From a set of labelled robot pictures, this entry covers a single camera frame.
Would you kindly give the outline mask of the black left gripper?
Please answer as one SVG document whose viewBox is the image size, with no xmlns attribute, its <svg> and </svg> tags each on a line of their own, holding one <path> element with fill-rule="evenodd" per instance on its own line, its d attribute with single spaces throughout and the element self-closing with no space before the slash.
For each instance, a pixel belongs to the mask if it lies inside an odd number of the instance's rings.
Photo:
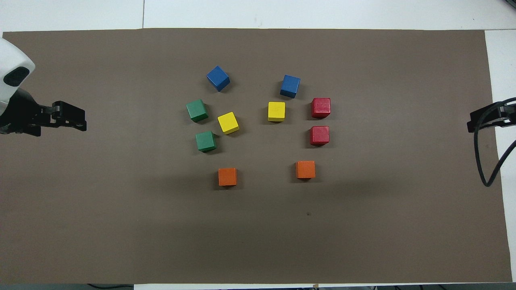
<svg viewBox="0 0 516 290">
<path fill-rule="evenodd" d="M 41 127 L 72 127 L 79 131 L 87 130 L 85 110 L 64 101 L 55 101 L 52 105 L 52 123 L 47 106 L 39 105 L 30 93 L 17 89 L 9 99 L 8 105 L 0 117 L 1 134 L 29 134 L 41 136 Z"/>
</svg>

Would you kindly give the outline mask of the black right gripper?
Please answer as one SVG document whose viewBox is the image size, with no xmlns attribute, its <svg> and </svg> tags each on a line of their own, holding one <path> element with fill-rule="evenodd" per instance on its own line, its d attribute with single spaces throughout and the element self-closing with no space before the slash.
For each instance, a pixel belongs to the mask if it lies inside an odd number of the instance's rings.
<svg viewBox="0 0 516 290">
<path fill-rule="evenodd" d="M 482 130 L 487 127 L 516 125 L 516 103 L 515 101 L 496 101 L 471 112 L 469 116 L 470 120 L 467 122 L 469 133 L 474 133 L 475 130 Z"/>
</svg>

